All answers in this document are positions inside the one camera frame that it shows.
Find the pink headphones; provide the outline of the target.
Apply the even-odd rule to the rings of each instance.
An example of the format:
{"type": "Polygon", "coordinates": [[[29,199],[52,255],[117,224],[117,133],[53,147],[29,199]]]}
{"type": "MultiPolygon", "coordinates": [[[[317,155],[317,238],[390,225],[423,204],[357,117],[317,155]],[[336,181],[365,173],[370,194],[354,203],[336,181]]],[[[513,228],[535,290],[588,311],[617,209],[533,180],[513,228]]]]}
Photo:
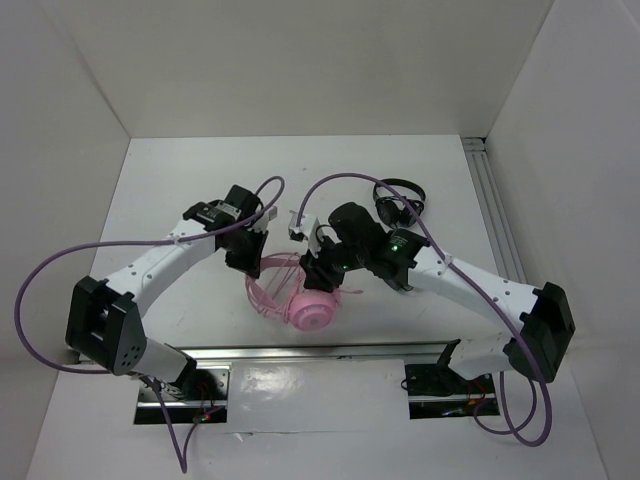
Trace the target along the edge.
{"type": "Polygon", "coordinates": [[[318,331],[336,318],[342,295],[362,294],[362,290],[337,289],[333,293],[304,288],[305,274],[299,265],[301,255],[294,252],[270,254],[261,259],[261,272],[274,269],[266,286],[244,277],[247,299],[254,310],[301,331],[318,331]]]}

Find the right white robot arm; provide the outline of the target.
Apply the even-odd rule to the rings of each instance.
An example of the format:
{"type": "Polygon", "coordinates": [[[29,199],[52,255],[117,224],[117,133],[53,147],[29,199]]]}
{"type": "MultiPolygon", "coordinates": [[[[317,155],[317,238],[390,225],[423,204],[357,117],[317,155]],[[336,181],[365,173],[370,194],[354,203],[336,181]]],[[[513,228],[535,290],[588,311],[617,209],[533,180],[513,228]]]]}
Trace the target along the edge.
{"type": "Polygon", "coordinates": [[[335,209],[328,225],[336,241],[320,233],[316,217],[292,215],[291,239],[308,244],[300,262],[306,288],[334,293],[346,273],[364,269],[397,292],[434,293],[500,328],[488,338],[448,343],[436,369],[441,388],[457,392],[481,375],[509,370],[534,381],[555,380],[575,333],[563,288],[517,283],[439,254],[427,238],[407,229],[387,231],[353,202],[335,209]]]}

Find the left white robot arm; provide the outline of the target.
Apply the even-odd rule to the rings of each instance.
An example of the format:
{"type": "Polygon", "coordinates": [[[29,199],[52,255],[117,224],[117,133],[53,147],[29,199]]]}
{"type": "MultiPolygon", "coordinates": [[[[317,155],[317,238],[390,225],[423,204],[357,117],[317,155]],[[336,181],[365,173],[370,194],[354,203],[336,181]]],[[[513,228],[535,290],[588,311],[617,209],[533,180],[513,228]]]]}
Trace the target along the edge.
{"type": "Polygon", "coordinates": [[[207,376],[186,352],[150,339],[143,317],[183,274],[219,250],[229,268],[258,277],[276,215],[276,207],[264,207],[238,185],[222,200],[192,205],[166,239],[127,267],[74,286],[66,344],[115,376],[146,376],[176,399],[189,397],[207,376]]]}

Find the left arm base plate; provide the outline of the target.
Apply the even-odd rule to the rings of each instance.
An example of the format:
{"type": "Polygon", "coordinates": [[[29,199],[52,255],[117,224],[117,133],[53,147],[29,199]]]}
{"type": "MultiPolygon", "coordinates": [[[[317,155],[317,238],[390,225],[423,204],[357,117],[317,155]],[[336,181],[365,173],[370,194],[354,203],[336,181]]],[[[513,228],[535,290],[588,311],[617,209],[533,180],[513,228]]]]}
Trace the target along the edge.
{"type": "MultiPolygon", "coordinates": [[[[173,424],[187,425],[195,421],[222,424],[227,421],[227,402],[231,369],[229,365],[198,368],[195,383],[187,393],[164,382],[158,384],[169,419],[173,424]]],[[[160,425],[165,423],[161,402],[151,386],[140,384],[133,423],[160,425]]]]}

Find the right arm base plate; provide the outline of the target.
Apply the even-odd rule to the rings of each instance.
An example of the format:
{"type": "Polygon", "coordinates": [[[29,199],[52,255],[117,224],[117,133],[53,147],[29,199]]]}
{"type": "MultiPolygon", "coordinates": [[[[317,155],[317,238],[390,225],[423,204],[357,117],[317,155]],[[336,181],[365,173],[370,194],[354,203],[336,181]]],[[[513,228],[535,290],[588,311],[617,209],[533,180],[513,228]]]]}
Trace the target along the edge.
{"type": "Polygon", "coordinates": [[[496,389],[490,375],[465,380],[436,364],[406,364],[401,388],[408,395],[411,419],[498,416],[496,389]]]}

